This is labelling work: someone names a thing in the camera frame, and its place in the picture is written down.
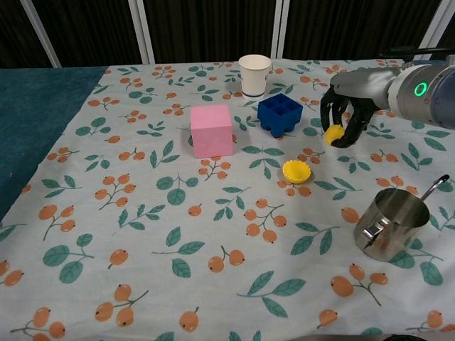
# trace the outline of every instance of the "white paper cup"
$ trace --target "white paper cup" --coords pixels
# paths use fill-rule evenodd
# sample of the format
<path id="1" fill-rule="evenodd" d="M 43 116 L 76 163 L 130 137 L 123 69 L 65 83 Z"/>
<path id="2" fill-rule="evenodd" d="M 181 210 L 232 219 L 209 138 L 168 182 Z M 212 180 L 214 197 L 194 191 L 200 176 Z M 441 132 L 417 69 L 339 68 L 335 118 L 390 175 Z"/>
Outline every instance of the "white paper cup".
<path id="1" fill-rule="evenodd" d="M 239 59 L 242 94 L 247 100 L 257 101 L 264 96 L 272 61 L 264 55 L 244 55 Z"/>

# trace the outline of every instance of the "pink cube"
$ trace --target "pink cube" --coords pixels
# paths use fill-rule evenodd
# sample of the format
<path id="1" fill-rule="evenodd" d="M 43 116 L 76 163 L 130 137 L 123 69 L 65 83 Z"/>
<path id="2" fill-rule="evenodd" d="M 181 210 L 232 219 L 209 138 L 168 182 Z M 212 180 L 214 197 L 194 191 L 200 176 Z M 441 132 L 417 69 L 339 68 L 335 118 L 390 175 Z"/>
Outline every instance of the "pink cube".
<path id="1" fill-rule="evenodd" d="M 191 107 L 190 125 L 196 158 L 234 154 L 232 123 L 227 105 Z"/>

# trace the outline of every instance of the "teal cloth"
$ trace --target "teal cloth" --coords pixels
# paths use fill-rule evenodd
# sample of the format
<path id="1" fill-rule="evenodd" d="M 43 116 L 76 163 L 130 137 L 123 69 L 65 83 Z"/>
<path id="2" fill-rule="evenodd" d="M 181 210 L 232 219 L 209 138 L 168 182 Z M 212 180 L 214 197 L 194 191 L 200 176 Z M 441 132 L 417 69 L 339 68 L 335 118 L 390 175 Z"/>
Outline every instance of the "teal cloth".
<path id="1" fill-rule="evenodd" d="M 0 220 L 106 69 L 0 69 Z"/>

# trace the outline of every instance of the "blue plastic cube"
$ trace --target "blue plastic cube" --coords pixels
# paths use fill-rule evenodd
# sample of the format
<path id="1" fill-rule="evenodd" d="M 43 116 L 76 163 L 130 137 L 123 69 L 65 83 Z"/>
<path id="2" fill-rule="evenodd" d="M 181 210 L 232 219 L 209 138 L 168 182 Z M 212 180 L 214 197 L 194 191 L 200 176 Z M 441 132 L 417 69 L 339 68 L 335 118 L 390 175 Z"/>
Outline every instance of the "blue plastic cube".
<path id="1" fill-rule="evenodd" d="M 303 107 L 284 94 L 267 98 L 259 102 L 257 118 L 261 128 L 272 130 L 273 137 L 281 137 L 294 130 L 300 122 Z"/>

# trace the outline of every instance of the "floral tablecloth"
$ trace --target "floral tablecloth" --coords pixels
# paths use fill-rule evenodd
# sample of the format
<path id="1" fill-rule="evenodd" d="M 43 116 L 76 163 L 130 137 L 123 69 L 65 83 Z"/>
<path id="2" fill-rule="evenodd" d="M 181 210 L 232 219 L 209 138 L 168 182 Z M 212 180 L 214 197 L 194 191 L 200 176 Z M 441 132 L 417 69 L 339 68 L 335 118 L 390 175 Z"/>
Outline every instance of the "floral tablecloth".
<path id="1" fill-rule="evenodd" d="M 241 97 L 237 63 L 109 67 L 0 225 L 0 339 L 454 329 L 452 182 L 390 263 L 353 241 L 377 191 L 419 195 L 453 173 L 453 134 L 381 111 L 351 148 L 322 139 L 330 78 L 377 66 L 397 62 L 275 60 L 266 93 L 304 106 L 280 139 Z M 235 153 L 195 159 L 190 106 L 217 103 L 230 106 Z M 303 185 L 281 174 L 296 158 L 313 171 Z"/>

